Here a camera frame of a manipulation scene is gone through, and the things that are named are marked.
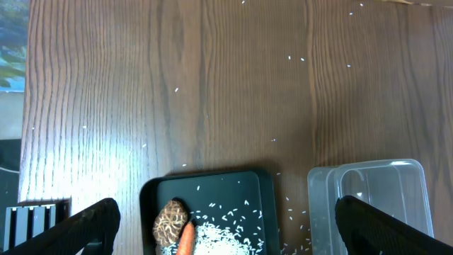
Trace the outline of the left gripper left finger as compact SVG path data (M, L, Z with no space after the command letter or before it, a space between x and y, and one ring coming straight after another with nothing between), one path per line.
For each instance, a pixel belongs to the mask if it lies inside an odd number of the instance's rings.
M120 219L117 202L104 198L4 255L111 255Z

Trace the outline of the brown food scrap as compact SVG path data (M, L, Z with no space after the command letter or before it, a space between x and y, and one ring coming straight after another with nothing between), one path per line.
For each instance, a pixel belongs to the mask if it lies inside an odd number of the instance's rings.
M183 204L178 200L168 201L153 223L152 234L156 244L161 247L175 244L187 221L188 213Z

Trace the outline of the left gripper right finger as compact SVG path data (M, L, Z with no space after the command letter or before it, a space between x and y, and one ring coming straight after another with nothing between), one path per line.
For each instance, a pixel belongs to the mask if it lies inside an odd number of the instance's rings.
M351 195L336 201L335 214L349 254L452 254L451 246Z

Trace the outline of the orange carrot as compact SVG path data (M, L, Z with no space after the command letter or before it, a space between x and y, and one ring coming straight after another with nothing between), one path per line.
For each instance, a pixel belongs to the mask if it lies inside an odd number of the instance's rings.
M189 222L183 229L176 255L192 255L195 243L195 226Z

